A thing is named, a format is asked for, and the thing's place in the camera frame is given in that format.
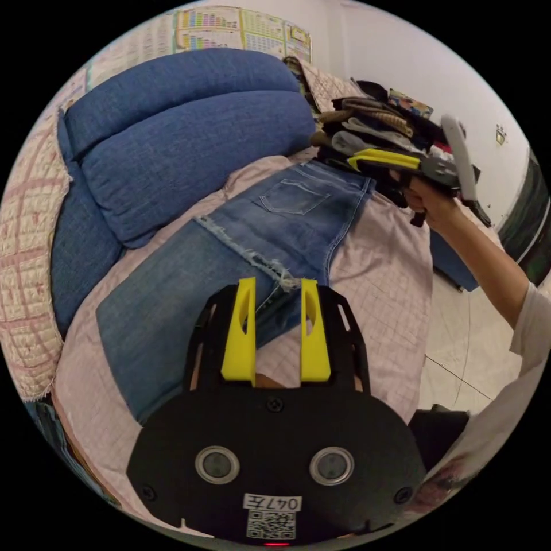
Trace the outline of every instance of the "blue cushion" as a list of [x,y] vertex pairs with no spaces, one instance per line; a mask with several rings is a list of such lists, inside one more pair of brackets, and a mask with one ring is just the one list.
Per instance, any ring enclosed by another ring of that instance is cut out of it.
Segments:
[[478,287],[475,277],[459,255],[435,231],[430,231],[430,252],[433,265],[466,291]]
[[57,139],[73,178],[61,206],[52,246],[53,310],[64,339],[81,302],[117,261],[122,246],[94,202],[80,167],[68,160],[71,148],[63,117],[58,121]]
[[256,90],[300,92],[274,56],[214,48],[159,57],[106,80],[67,112],[73,157],[162,111],[198,99]]
[[305,149],[314,131],[298,92],[236,92],[148,117],[96,145],[80,166],[113,233],[137,248],[233,171]]

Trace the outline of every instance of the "tiled floor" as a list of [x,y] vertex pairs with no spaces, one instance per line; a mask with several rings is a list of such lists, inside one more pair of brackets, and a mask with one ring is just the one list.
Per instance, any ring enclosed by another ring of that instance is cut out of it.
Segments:
[[[551,292],[551,277],[543,285]],[[432,318],[419,408],[439,403],[478,413],[519,373],[512,329],[481,289],[460,293],[434,276]]]

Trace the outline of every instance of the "folded clothes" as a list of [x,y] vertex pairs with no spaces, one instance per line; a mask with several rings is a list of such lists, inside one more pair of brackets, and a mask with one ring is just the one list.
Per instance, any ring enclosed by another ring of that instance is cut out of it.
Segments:
[[348,157],[353,157],[358,151],[376,147],[370,143],[365,143],[364,140],[358,138],[358,136],[344,130],[337,132],[331,138],[331,145],[334,149],[344,153]]
[[420,149],[417,149],[405,136],[400,134],[399,132],[380,132],[378,130],[374,130],[370,128],[369,126],[365,125],[362,121],[359,119],[356,119],[355,117],[350,118],[348,121],[345,121],[342,123],[343,127],[346,130],[352,130],[355,132],[360,132],[363,134],[369,134],[370,136],[376,136],[378,138],[383,138],[387,142],[392,143],[393,145],[397,145],[400,148],[403,148],[407,151],[410,151],[412,153],[423,153]]
[[343,122],[343,121],[347,121],[348,119],[350,119],[350,117],[353,117],[353,116],[354,116],[353,109],[345,109],[342,111],[327,111],[319,115],[317,120],[322,123]]
[[330,148],[332,146],[331,136],[328,136],[325,132],[319,130],[315,134],[312,134],[312,136],[310,137],[310,145],[315,148],[319,148],[321,146],[326,146]]
[[353,109],[355,112],[357,111],[382,121],[408,138],[413,136],[413,128],[408,124],[407,120],[394,112],[390,107],[386,108],[382,103],[369,99],[343,99],[342,106],[344,109]]

